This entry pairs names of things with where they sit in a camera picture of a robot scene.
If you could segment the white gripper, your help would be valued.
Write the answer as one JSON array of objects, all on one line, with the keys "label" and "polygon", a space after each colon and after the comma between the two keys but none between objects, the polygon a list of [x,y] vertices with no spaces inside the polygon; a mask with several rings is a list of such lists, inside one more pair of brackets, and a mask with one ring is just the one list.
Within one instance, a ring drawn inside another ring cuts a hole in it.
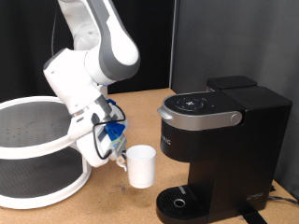
[{"label": "white gripper", "polygon": [[[127,143],[126,137],[122,134],[112,145],[112,159],[124,170],[127,171],[126,159],[121,156]],[[106,164],[109,158],[104,159],[105,154],[110,149],[111,140],[106,135],[102,141],[94,140],[93,133],[87,133],[77,140],[77,147],[85,160],[92,167],[99,167]]]}]

